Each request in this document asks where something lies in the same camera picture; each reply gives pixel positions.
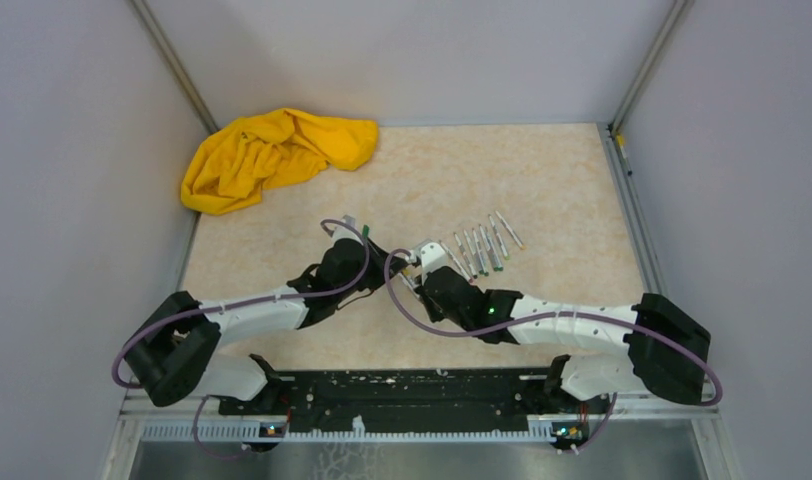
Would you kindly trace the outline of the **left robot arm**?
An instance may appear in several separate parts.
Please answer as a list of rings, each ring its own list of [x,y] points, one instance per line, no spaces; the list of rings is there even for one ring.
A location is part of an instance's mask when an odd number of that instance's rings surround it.
[[[390,258],[371,240],[341,238],[321,261],[277,289],[247,298],[199,302],[187,291],[168,296],[125,343],[114,367],[127,364],[136,387],[156,407],[191,395],[245,402],[259,414],[282,399],[278,376],[260,356],[221,354],[230,344],[316,325],[356,293],[373,293],[406,260]]]

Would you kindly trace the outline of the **dark green capped pen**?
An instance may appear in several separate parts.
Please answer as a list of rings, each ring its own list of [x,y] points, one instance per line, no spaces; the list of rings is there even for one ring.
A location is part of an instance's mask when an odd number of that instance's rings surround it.
[[[483,225],[480,225],[479,226],[479,231],[480,231],[481,238],[482,238],[482,240],[483,240],[483,242],[485,244],[486,253],[488,255],[488,259],[489,259],[489,262],[490,262],[490,265],[491,265],[492,269],[495,272],[502,271],[503,270],[503,264],[502,264],[502,262],[500,260],[500,257],[498,256],[498,253],[496,251],[494,243],[493,243],[490,235],[488,234],[487,229]]]

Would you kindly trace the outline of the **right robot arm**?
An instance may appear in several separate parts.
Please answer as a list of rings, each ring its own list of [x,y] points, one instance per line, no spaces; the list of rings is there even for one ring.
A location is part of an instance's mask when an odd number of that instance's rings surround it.
[[[481,290],[449,267],[422,275],[417,295],[431,321],[489,344],[575,348],[550,366],[545,398],[558,412],[602,394],[645,390],[704,406],[711,335],[667,297],[645,293],[624,306],[551,302],[516,290]]]

